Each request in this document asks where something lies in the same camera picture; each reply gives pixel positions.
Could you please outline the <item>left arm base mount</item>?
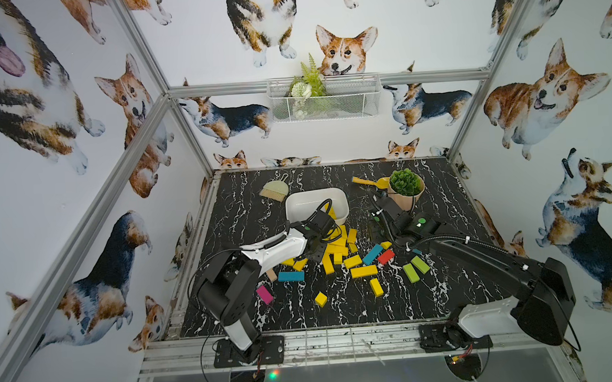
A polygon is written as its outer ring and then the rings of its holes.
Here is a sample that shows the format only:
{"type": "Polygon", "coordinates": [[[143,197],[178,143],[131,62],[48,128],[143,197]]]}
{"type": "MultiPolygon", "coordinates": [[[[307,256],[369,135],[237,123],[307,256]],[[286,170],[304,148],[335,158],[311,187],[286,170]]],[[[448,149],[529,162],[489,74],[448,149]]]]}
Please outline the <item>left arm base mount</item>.
{"type": "Polygon", "coordinates": [[[236,368],[252,365],[274,365],[284,362],[285,337],[260,336],[245,351],[240,350],[230,339],[214,343],[214,368],[236,368]]]}

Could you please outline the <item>white plastic tray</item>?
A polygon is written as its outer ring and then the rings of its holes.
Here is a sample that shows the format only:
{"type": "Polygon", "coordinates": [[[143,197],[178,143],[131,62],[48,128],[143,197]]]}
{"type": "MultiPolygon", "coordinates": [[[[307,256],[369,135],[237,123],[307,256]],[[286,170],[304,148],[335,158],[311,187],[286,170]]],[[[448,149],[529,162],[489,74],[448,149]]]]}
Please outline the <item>white plastic tray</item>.
{"type": "Polygon", "coordinates": [[[297,192],[286,199],[286,218],[289,222],[308,219],[322,202],[332,201],[332,212],[336,216],[335,222],[343,225],[348,220],[350,209],[347,195],[339,188],[325,188],[319,190],[297,192]]]}

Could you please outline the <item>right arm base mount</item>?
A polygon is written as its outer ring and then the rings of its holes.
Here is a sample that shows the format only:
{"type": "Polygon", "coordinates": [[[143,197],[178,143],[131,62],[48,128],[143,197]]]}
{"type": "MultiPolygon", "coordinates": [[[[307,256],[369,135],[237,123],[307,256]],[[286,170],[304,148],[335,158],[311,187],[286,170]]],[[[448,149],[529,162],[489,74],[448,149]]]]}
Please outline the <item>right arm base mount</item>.
{"type": "Polygon", "coordinates": [[[470,347],[473,349],[490,349],[493,347],[492,339],[489,336],[471,337],[455,324],[421,324],[418,330],[420,348],[427,353],[466,351],[470,347]]]}

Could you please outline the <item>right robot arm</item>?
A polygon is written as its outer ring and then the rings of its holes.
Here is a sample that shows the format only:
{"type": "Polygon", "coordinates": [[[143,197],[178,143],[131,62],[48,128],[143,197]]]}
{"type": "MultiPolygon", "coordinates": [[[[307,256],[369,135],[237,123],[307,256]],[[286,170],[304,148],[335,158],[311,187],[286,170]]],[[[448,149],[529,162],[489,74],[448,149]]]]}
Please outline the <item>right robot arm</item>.
{"type": "Polygon", "coordinates": [[[474,270],[498,285],[507,298],[468,304],[456,311],[456,327],[474,339],[525,333],[560,346],[572,330],[577,303],[567,267],[551,257],[540,262],[473,238],[424,212],[403,210],[390,197],[372,194],[371,215],[400,253],[425,251],[474,270]]]}

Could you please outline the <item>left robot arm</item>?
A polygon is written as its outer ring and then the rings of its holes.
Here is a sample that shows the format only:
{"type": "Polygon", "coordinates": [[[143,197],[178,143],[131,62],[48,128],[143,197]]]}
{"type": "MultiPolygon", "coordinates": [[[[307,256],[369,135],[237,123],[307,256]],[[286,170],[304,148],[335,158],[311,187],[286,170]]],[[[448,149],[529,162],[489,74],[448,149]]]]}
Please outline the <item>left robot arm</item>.
{"type": "Polygon", "coordinates": [[[261,334],[248,314],[260,277],[291,258],[310,255],[338,230],[325,199],[308,218],[288,222],[284,231],[264,241],[221,250],[198,266],[189,284],[189,303],[208,312],[223,328],[234,350],[258,355],[261,334]]]}

